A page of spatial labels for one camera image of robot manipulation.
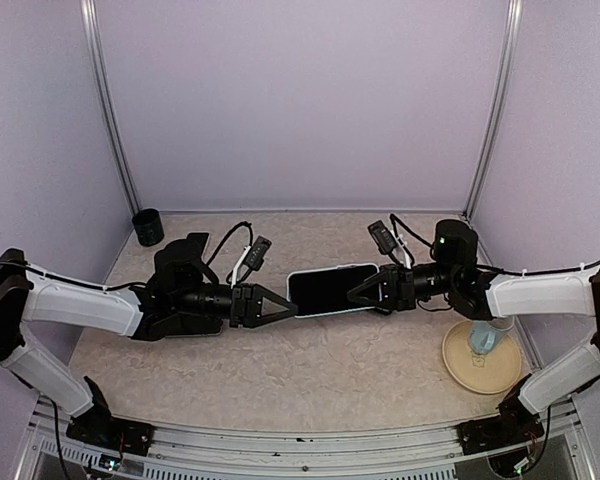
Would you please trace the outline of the black phone silver edge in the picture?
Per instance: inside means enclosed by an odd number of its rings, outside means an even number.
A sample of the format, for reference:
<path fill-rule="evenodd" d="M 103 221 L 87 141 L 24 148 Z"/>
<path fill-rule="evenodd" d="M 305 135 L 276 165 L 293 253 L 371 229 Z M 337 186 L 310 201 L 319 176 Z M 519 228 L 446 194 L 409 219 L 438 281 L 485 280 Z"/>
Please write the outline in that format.
<path fill-rule="evenodd" d="M 165 336 L 165 339 L 184 339 L 184 338 L 204 338 L 204 337 L 215 337 L 219 336 L 223 333 L 224 327 L 220 326 L 219 328 L 207 329 L 207 330 L 194 330 L 194 331 L 185 331 L 178 330 L 174 333 L 169 333 Z"/>

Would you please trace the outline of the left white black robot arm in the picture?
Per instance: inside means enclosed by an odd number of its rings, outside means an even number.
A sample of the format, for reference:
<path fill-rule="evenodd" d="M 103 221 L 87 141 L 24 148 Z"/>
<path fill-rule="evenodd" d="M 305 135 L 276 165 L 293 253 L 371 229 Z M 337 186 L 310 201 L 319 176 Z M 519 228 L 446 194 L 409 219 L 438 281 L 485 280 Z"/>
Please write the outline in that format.
<path fill-rule="evenodd" d="M 64 278 L 28 263 L 21 250 L 0 257 L 0 366 L 53 400 L 101 445 L 120 424 L 97 384 L 68 367 L 26 329 L 53 322 L 108 331 L 137 341 L 254 329 L 292 317 L 297 307 L 250 283 L 223 284 L 202 253 L 207 234 L 191 233 L 154 256 L 146 282 L 105 286 Z"/>

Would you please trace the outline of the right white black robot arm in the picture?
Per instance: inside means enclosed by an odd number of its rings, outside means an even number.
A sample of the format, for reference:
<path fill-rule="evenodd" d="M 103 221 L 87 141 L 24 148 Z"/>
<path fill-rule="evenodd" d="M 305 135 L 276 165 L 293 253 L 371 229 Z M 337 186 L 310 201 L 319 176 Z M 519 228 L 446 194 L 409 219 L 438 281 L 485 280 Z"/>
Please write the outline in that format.
<path fill-rule="evenodd" d="M 406 311 L 444 295 L 464 318 L 491 322 L 541 314 L 590 316 L 592 337 L 514 387 L 499 406 L 491 433 L 515 442 L 530 415 L 600 377 L 600 260 L 558 270 L 508 272 L 477 260 L 478 235 L 459 220 L 442 220 L 428 248 L 431 262 L 406 266 L 397 259 L 348 291 L 349 301 L 386 311 Z"/>

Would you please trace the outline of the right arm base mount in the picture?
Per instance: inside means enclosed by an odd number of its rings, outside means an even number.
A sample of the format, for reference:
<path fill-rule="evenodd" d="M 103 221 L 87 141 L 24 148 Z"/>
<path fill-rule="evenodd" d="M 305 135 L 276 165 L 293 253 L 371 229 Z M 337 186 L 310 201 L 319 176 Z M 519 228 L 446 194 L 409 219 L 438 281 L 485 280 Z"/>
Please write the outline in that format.
<path fill-rule="evenodd" d="M 456 430 L 464 455 L 517 445 L 545 434 L 540 416 L 522 406 L 502 407 L 497 415 L 462 422 Z"/>

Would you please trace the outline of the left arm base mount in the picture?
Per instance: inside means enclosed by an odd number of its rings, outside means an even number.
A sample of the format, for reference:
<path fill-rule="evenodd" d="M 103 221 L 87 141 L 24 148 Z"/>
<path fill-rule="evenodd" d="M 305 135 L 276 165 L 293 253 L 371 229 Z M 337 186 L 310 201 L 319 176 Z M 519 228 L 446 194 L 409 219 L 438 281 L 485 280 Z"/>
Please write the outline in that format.
<path fill-rule="evenodd" d="M 155 427 L 149 423 L 115 417 L 108 411 L 91 408 L 86 413 L 71 418 L 66 436 L 118 453 L 145 457 L 154 432 Z"/>

